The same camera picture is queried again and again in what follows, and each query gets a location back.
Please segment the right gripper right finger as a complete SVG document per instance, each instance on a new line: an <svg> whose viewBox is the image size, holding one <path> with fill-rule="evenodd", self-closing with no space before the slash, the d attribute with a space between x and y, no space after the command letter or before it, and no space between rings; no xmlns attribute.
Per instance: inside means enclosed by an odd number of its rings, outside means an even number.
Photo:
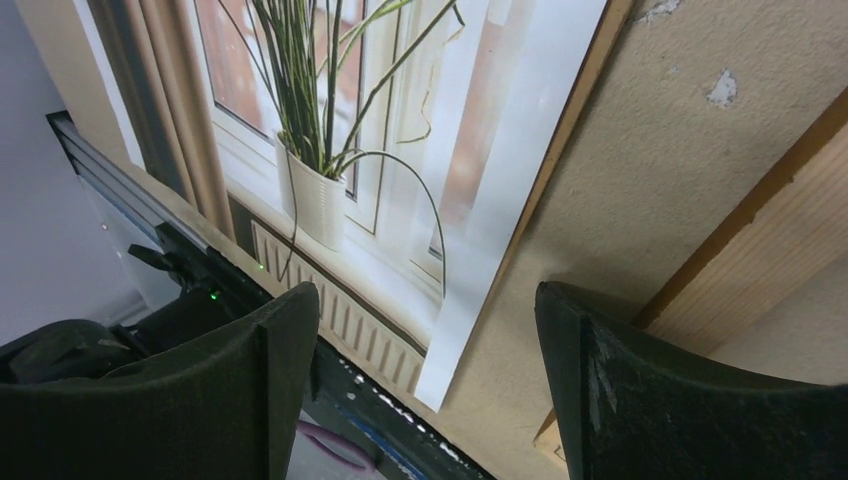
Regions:
<svg viewBox="0 0 848 480"><path fill-rule="evenodd" d="M535 320L573 479L843 479L847 388L742 370L536 289Z"/></svg>

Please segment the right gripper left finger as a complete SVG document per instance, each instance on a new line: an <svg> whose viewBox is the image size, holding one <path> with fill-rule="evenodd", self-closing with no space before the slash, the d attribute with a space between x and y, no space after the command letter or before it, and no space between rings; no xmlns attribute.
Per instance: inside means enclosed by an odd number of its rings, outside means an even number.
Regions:
<svg viewBox="0 0 848 480"><path fill-rule="evenodd" d="M1 389L5 479L282 479L317 342L317 288L99 379Z"/></svg>

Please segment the wooden picture frame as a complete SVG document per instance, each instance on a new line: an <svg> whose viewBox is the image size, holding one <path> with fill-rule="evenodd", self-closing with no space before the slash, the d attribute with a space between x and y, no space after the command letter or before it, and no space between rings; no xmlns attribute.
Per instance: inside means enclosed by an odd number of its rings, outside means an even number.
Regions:
<svg viewBox="0 0 848 480"><path fill-rule="evenodd" d="M691 353L716 346L846 248L840 94L629 325Z"/></svg>

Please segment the plant photo print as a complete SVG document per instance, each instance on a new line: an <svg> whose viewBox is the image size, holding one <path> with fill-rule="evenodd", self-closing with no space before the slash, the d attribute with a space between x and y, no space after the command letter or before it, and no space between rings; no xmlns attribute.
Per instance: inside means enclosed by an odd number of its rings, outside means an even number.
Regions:
<svg viewBox="0 0 848 480"><path fill-rule="evenodd" d="M349 232L430 289L415 397L439 410L507 252L603 1L319 1L316 93L331 111ZM271 56L242 1L92 1L135 130L165 145L156 177L196 207L238 166L271 165L281 207L313 232L319 176L281 160Z"/></svg>

